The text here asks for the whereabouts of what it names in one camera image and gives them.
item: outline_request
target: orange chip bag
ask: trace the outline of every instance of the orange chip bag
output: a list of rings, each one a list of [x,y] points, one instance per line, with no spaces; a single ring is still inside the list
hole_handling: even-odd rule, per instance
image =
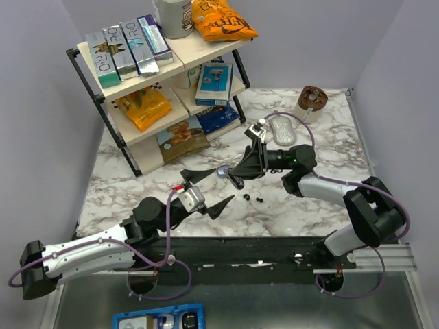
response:
[[[172,110],[168,100],[158,91],[149,90],[149,87],[118,98],[115,102],[141,132]]]
[[[204,41],[249,40],[258,33],[228,6],[227,0],[192,0],[195,28]]]

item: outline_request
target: marble surface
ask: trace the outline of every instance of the marble surface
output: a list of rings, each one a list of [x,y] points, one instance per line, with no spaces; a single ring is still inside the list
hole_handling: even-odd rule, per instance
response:
[[[341,90],[326,90],[329,102],[319,120],[311,124],[316,138],[318,166],[322,175],[362,180],[368,177],[364,153],[353,119]],[[88,236],[105,230],[126,219],[132,209],[147,196],[165,202],[171,187],[181,183],[182,169],[210,169],[223,164],[237,164],[250,139],[244,135],[249,123],[274,110],[292,111],[300,90],[246,90],[239,96],[247,123],[212,141],[212,147],[187,156],[154,172],[136,178],[108,130],[104,130],[93,177],[88,187],[84,208],[77,228],[78,236]],[[298,141],[308,143],[305,128],[294,123]],[[267,133],[268,149],[280,149]],[[346,210],[318,199],[288,195],[282,187],[283,173],[246,181],[244,190],[215,174],[197,185],[210,206],[235,194],[222,215],[212,221],[198,213],[185,219],[172,232],[173,236],[324,236],[344,227]],[[251,196],[247,202],[243,194]],[[256,202],[257,197],[264,199]]]

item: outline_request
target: toothpaste box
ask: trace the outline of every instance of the toothpaste box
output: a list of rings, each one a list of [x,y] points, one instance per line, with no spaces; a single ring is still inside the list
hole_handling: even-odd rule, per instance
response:
[[[90,49],[91,60],[95,66],[97,79],[102,88],[113,87],[121,83],[117,75],[108,45],[102,31],[86,34],[85,39]]]
[[[204,63],[201,66],[195,103],[226,106],[232,88],[233,64]]]
[[[123,34],[142,76],[158,73],[158,66],[136,19],[120,23]]]
[[[136,63],[131,55],[120,26],[114,25],[103,29],[108,49],[115,61],[115,66],[122,81],[138,77]]]
[[[164,66],[173,63],[172,50],[163,38],[152,15],[139,17],[137,21],[142,27],[146,40],[156,58],[157,65]]]

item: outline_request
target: white jar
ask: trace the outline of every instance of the white jar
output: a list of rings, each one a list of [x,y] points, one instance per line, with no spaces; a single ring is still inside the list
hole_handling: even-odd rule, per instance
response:
[[[152,0],[162,35],[169,39],[188,36],[193,30],[191,0]]]
[[[320,118],[328,96],[320,88],[306,86],[303,88],[294,107],[294,114],[305,123],[313,123]]]

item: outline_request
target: black metal frame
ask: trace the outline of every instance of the black metal frame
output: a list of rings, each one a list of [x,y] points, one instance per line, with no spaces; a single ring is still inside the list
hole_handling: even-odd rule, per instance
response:
[[[88,83],[87,79],[85,78],[80,66],[78,65],[78,62],[76,62],[76,56],[78,56],[80,54],[80,51],[77,49],[69,49],[66,51],[66,54],[69,57],[70,62],[72,63],[73,67],[75,68],[76,73],[79,75],[79,77],[82,81],[82,84],[84,85],[85,89],[88,92],[88,95],[90,96],[91,100],[95,104],[99,115],[101,116],[102,120],[104,120],[104,123],[108,128],[108,131],[110,132],[112,138],[115,140],[116,146],[118,148],[120,148],[120,150],[122,151],[122,154],[125,157],[125,159],[127,160],[128,164],[130,165],[132,172],[135,174],[136,177],[139,177],[140,175],[142,175],[142,172],[140,170],[138,170],[135,167],[135,165],[132,163],[131,158],[129,157],[127,150],[126,150],[125,141],[123,140],[122,137],[120,137],[116,133],[110,120],[108,120],[107,114],[105,113],[104,109],[102,108],[102,103],[104,102],[105,97],[103,95],[100,95],[100,94],[95,95],[93,93],[93,91],[90,87],[90,84]]]
[[[356,268],[345,255],[322,264],[310,257],[323,236],[263,238],[173,238],[171,254],[186,263],[192,272],[192,284],[313,284],[314,269]],[[162,259],[166,239],[139,248],[149,259]],[[262,262],[265,266],[255,266]],[[179,265],[158,269],[159,285],[184,285],[187,272]]]
[[[85,89],[87,90],[88,95],[90,96],[91,100],[95,104],[95,107],[97,108],[97,111],[99,115],[101,116],[102,120],[104,120],[105,125],[108,128],[108,131],[110,132],[113,140],[115,141],[118,148],[120,148],[123,156],[125,157],[126,161],[128,162],[132,172],[136,177],[139,177],[142,175],[142,172],[136,168],[133,161],[131,160],[130,156],[128,155],[127,151],[127,145],[124,141],[124,139],[118,135],[118,133],[115,131],[114,127],[112,126],[111,122],[108,120],[107,114],[105,113],[105,110],[102,108],[102,104],[105,100],[105,97],[100,94],[94,94],[90,84],[88,83],[87,79],[84,76],[84,73],[82,72],[81,68],[78,65],[78,62],[76,61],[76,57],[80,54],[80,51],[78,49],[69,49],[66,51],[67,56],[70,59],[70,62],[72,63],[73,67],[76,70],[76,73],[79,75],[82,84],[84,85]],[[238,67],[239,74],[241,75],[241,78],[243,80],[244,86],[247,88],[250,87],[250,81],[248,80],[248,76],[246,73],[246,70],[244,68],[244,65],[241,61],[241,56],[239,55],[239,52],[237,49],[232,51],[233,57],[235,59],[236,65]],[[233,96],[233,101],[235,102],[236,109],[238,111],[239,120],[241,123],[246,122],[246,116],[242,110],[241,103],[238,100],[237,96]]]

